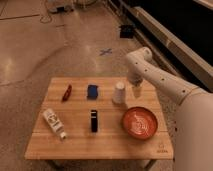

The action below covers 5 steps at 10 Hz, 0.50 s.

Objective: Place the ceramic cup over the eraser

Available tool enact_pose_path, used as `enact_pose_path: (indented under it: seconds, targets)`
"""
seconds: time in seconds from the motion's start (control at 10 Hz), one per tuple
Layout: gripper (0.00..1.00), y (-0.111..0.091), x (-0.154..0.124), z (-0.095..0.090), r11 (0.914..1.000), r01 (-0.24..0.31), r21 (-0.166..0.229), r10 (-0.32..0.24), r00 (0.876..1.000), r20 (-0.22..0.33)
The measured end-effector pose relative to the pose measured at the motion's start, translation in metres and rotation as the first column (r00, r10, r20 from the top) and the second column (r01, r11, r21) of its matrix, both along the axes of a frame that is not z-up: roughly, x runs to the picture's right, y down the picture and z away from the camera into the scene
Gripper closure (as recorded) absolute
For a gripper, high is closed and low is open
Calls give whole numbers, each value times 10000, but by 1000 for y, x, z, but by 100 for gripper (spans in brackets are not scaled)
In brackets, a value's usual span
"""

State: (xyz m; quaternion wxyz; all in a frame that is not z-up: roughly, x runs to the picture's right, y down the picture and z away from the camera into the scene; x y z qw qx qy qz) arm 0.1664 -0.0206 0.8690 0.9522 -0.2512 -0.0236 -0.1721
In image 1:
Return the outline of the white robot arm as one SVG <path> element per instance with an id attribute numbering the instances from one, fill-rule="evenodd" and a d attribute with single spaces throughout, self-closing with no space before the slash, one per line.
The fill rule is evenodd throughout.
<path id="1" fill-rule="evenodd" d="M 174 171 L 213 171 L 213 93 L 153 66 L 151 58 L 148 47 L 128 53 L 128 80 L 147 80 L 178 106 Z"/>

